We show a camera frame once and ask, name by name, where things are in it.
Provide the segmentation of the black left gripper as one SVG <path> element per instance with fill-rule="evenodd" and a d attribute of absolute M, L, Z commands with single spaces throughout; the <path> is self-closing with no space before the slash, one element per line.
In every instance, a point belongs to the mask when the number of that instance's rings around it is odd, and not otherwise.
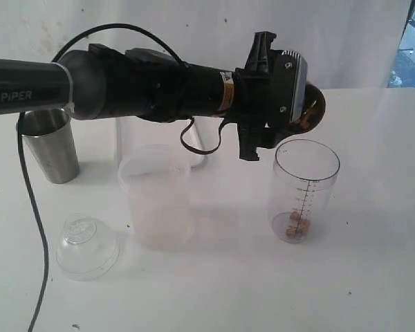
<path fill-rule="evenodd" d="M 294 69 L 286 70 L 288 57 L 273 50 L 277 37 L 257 32 L 243 68 L 234 72 L 236 96 L 232 119 L 237 123 L 239 157 L 257 160 L 258 148 L 272 149 L 289 137 Z"/>

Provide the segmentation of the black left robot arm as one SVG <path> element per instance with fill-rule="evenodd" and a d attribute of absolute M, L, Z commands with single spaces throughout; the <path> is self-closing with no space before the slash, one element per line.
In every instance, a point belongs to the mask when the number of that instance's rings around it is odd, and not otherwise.
<path fill-rule="evenodd" d="M 66 109 L 77 120 L 160 123 L 218 117 L 237 125 L 240 158 L 256 161 L 258 148 L 289 136 L 304 104 L 307 63 L 293 50 L 272 49 L 274 39 L 256 33 L 246 65 L 234 71 L 101 44 L 50 63 L 0 59 L 0 114 Z"/>

